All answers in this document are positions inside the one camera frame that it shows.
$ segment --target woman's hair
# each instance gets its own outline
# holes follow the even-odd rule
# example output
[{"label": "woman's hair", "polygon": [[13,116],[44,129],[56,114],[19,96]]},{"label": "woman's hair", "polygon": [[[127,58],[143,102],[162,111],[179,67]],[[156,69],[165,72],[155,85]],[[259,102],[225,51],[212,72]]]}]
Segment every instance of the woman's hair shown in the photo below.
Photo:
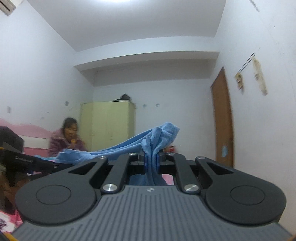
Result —
[{"label": "woman's hair", "polygon": [[63,135],[65,135],[65,129],[71,127],[73,124],[77,125],[77,121],[72,117],[68,117],[64,120],[63,127],[62,127]]}]

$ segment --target paper note on door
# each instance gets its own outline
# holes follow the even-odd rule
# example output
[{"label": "paper note on door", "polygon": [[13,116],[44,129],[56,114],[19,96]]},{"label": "paper note on door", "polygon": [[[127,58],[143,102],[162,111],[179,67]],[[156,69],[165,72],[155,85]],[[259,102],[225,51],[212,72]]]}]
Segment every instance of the paper note on door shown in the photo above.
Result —
[{"label": "paper note on door", "polygon": [[226,157],[228,155],[227,146],[222,146],[222,157]]}]

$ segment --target air conditioner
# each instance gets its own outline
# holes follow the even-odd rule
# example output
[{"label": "air conditioner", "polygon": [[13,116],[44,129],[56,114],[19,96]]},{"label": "air conditioner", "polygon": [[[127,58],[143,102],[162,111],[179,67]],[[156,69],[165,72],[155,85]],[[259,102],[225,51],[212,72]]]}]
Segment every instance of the air conditioner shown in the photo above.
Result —
[{"label": "air conditioner", "polygon": [[23,0],[0,0],[0,9],[9,16]]}]

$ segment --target white ceiling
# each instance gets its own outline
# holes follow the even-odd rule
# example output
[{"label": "white ceiling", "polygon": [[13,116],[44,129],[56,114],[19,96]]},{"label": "white ceiling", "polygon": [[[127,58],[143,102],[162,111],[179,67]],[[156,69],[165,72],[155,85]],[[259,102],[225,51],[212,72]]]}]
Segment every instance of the white ceiling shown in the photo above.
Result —
[{"label": "white ceiling", "polygon": [[82,51],[134,39],[214,37],[226,0],[28,2],[70,46]]}]

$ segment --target towel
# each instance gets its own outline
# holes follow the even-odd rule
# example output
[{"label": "towel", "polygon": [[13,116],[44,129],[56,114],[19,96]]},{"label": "towel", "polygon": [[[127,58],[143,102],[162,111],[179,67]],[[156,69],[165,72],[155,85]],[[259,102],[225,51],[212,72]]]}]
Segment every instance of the towel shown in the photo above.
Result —
[{"label": "towel", "polygon": [[107,156],[108,159],[112,161],[116,160],[122,154],[130,152],[139,153],[141,149],[143,149],[147,154],[147,173],[145,175],[131,176],[130,185],[167,185],[162,176],[157,173],[157,154],[175,140],[179,130],[180,129],[172,123],[166,122],[159,127],[145,131],[121,144],[104,150],[85,152],[64,149],[63,152],[58,154],[55,162],[76,165],[102,155]]}]

